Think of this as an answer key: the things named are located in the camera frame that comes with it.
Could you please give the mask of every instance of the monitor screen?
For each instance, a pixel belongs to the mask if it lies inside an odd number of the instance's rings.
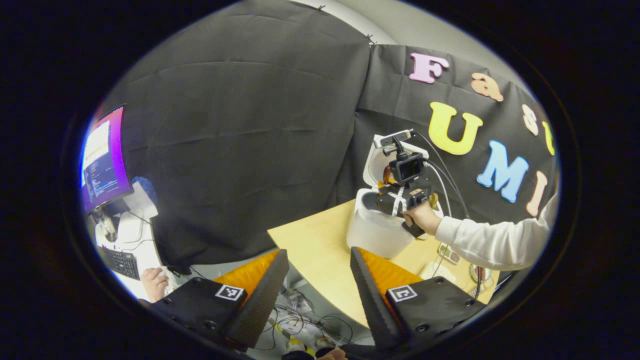
[[[81,192],[85,212],[132,192],[120,145],[121,106],[98,120],[84,139]]]

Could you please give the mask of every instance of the white desk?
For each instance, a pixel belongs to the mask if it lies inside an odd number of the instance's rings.
[[[104,231],[100,225],[96,225],[95,227],[95,240],[98,247],[105,246],[110,250],[124,251],[133,254],[136,257],[138,273],[141,276],[145,269],[157,268],[162,265],[156,249],[151,225],[146,222],[143,222],[140,238],[135,242],[126,243],[123,238],[118,238],[113,243],[109,242],[104,236]],[[129,290],[133,297],[149,301],[147,291],[140,280],[132,279],[115,271],[111,271],[111,273],[120,281],[122,286]]]

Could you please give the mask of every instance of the white sleeve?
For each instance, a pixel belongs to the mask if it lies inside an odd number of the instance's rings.
[[[556,222],[557,207],[555,193],[542,209],[540,219],[529,218],[517,224],[478,224],[444,217],[435,238],[478,266],[500,271],[523,269],[533,265],[545,248]]]

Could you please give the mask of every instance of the foam letter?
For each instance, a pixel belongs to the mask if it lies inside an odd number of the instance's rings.
[[[477,93],[491,97],[496,101],[504,100],[504,96],[500,94],[500,87],[498,86],[498,83],[496,83],[494,79],[490,78],[489,75],[474,72],[471,74],[471,77],[474,79],[471,81],[471,87]]]
[[[449,67],[449,62],[443,58],[419,53],[412,53],[411,56],[415,61],[413,72],[409,74],[409,78],[412,80],[433,84],[436,79],[431,76],[431,73],[433,72],[433,75],[439,78],[442,75],[442,67]]]
[[[449,138],[447,132],[449,131],[451,117],[457,113],[456,109],[436,101],[431,103],[431,109],[433,109],[431,122],[429,123],[431,141],[437,147],[454,155],[468,153],[474,146],[476,133],[478,128],[482,126],[482,120],[475,115],[462,113],[462,118],[465,119],[467,125],[465,126],[465,132],[462,134],[462,140],[455,142]]]
[[[522,104],[522,118],[524,119],[524,125],[529,129],[529,131],[534,135],[538,135],[538,125],[536,124],[536,114],[525,104]]]
[[[521,157],[513,160],[511,165],[507,166],[507,148],[500,142],[495,140],[489,141],[491,147],[491,157],[484,168],[484,172],[478,175],[478,183],[491,186],[493,173],[495,173],[495,191],[500,190],[507,182],[507,186],[502,189],[502,197],[510,202],[516,202],[516,194],[520,189],[524,173],[529,169],[529,163]]]
[[[549,124],[546,121],[542,122],[542,126],[545,128],[545,138],[547,139],[547,149],[549,150],[549,154],[553,156],[556,154],[556,150],[554,149],[553,138],[551,136],[551,128],[549,128]]]
[[[527,212],[532,217],[538,216],[538,206],[540,206],[540,199],[542,199],[542,191],[547,186],[547,177],[542,174],[542,171],[536,171],[538,180],[536,181],[536,189],[533,191],[533,196],[529,203],[527,203]]]

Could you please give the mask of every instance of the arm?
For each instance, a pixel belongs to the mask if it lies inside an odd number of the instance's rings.
[[[406,214],[425,232],[450,245],[470,263],[504,271],[523,269],[535,263],[556,221],[557,205],[556,193],[542,209],[539,219],[525,219],[516,224],[478,224],[451,217],[439,219],[433,211],[429,213],[429,206],[422,209],[418,206]]]

